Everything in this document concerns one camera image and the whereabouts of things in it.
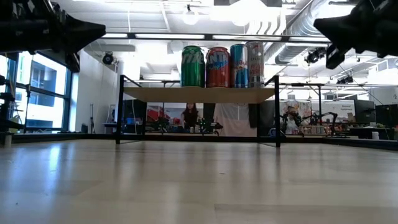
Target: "shelf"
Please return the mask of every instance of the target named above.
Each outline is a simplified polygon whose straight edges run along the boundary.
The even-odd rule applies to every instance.
[[[144,102],[261,103],[274,95],[273,88],[124,88],[124,93]]]

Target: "red bottle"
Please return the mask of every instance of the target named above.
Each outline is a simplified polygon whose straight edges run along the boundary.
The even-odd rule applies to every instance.
[[[206,55],[206,87],[229,87],[229,53],[224,47],[213,47]]]

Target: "light wood floor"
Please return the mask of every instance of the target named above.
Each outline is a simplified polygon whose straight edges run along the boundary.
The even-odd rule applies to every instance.
[[[0,223],[398,223],[398,154],[322,144],[0,149]]]

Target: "soda can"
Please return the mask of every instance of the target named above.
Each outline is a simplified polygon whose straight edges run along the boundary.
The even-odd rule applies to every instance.
[[[205,60],[201,48],[186,46],[182,51],[181,87],[205,87]]]
[[[248,76],[248,48],[244,44],[231,46],[231,87],[247,88]]]
[[[213,47],[206,55],[206,87],[229,87],[229,53],[224,47]]]
[[[261,41],[249,41],[249,88],[261,88],[264,83],[264,46]]]

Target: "green soda can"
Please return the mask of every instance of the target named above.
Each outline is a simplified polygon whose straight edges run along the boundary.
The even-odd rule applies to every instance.
[[[205,60],[201,48],[186,46],[182,51],[181,87],[205,87]]]

